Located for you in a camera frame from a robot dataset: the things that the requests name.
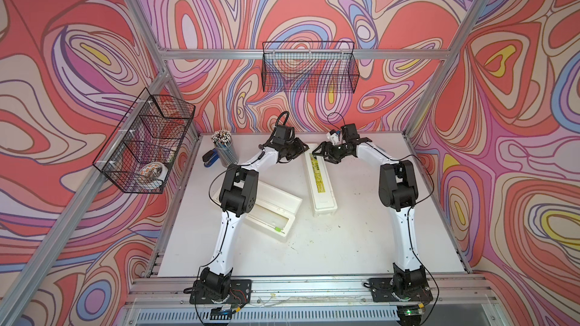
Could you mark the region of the cream plastic wrap dispenser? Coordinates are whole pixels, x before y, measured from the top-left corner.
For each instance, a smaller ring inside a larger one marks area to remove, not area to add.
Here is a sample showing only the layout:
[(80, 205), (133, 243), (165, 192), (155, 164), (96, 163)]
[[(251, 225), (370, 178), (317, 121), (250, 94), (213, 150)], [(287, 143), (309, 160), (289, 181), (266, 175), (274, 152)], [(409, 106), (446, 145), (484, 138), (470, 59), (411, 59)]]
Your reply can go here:
[(244, 224), (286, 242), (302, 202), (302, 198), (258, 181), (257, 199)]

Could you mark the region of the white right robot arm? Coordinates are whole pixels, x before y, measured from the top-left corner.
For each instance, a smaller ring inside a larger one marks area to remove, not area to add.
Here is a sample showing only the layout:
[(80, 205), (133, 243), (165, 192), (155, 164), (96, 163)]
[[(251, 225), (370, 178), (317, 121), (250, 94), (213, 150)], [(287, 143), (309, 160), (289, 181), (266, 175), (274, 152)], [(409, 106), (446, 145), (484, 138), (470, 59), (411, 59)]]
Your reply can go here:
[(389, 211), (396, 243), (391, 292), (401, 301), (421, 297), (424, 302), (430, 303), (433, 296), (427, 269), (415, 250), (414, 215), (419, 188), (414, 164), (391, 157), (368, 137), (361, 137), (354, 124), (344, 125), (340, 131), (330, 131), (327, 140), (314, 149), (313, 155), (331, 164), (339, 164), (344, 158), (353, 156), (379, 172), (378, 195)]

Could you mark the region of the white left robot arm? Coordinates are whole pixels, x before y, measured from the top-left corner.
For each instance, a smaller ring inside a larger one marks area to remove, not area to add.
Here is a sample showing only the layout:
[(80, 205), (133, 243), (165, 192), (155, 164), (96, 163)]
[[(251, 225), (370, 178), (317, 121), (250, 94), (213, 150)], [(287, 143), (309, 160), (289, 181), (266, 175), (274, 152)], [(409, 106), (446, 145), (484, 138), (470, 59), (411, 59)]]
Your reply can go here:
[(258, 197), (259, 172), (290, 162), (307, 152), (309, 146), (299, 138), (293, 140), (269, 140), (260, 151), (241, 165), (229, 165), (219, 193), (221, 227), (210, 261), (199, 267), (195, 288), (217, 300), (230, 295), (234, 270), (234, 248), (237, 243), (238, 226), (252, 211)]

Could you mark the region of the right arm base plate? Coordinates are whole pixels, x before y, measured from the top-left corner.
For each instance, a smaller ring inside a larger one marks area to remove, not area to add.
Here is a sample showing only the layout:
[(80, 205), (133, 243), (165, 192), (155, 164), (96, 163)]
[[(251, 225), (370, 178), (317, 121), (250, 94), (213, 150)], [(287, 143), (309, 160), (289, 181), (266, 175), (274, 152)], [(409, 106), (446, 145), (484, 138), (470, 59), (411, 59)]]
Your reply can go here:
[(426, 279), (418, 281), (394, 278), (371, 278), (362, 284), (375, 303), (402, 302), (429, 304), (434, 300)]

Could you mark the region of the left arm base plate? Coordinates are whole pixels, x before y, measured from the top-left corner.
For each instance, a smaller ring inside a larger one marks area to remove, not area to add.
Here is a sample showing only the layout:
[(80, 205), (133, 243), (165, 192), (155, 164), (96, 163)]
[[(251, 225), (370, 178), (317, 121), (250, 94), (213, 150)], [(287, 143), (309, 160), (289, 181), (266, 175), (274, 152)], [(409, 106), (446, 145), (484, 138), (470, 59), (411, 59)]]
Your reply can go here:
[(251, 301), (252, 280), (233, 279), (219, 283), (217, 286), (207, 282), (195, 281), (190, 293), (192, 305), (245, 305)]

